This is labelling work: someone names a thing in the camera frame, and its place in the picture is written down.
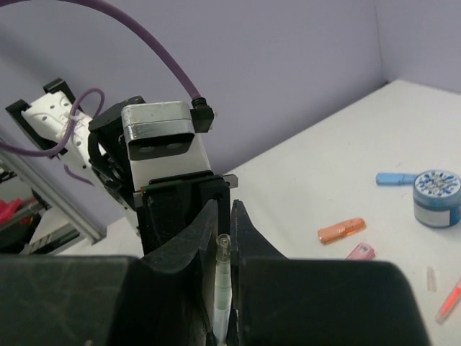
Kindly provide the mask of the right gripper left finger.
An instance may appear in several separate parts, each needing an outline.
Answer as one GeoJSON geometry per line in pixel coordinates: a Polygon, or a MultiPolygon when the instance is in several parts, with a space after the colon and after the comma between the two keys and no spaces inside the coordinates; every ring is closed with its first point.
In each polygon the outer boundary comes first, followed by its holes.
{"type": "Polygon", "coordinates": [[[3,345],[205,345],[192,259],[1,257],[3,345]]]}

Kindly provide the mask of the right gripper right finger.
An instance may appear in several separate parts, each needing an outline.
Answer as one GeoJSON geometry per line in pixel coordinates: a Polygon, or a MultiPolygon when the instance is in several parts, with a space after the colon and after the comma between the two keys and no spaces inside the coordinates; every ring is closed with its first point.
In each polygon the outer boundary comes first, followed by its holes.
{"type": "Polygon", "coordinates": [[[357,260],[250,258],[239,274],[242,345],[430,345],[405,275],[357,260]]]}

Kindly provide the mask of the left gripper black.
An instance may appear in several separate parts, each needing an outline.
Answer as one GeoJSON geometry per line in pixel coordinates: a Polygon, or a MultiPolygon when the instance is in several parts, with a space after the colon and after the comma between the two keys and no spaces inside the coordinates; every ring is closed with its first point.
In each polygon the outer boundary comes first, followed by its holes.
{"type": "Polygon", "coordinates": [[[143,261],[153,272],[155,335],[210,332],[217,232],[230,232],[238,323],[279,324],[284,316],[279,310],[286,300],[288,259],[256,229],[243,201],[234,200],[231,208],[230,190],[237,186],[234,174],[195,172],[152,179],[135,193],[138,230],[148,254],[143,261]]]}

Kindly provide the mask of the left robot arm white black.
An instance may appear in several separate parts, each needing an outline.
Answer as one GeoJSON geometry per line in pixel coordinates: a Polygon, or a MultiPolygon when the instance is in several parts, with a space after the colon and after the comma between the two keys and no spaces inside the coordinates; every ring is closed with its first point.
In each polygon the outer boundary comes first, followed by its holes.
{"type": "Polygon", "coordinates": [[[132,97],[85,114],[62,79],[32,103],[7,107],[45,156],[62,156],[107,192],[138,230],[144,258],[127,269],[123,298],[139,322],[180,342],[215,327],[242,340],[270,338],[290,324],[281,310],[282,255],[231,200],[212,172],[201,134],[214,113],[202,97],[147,103],[132,97]]]}

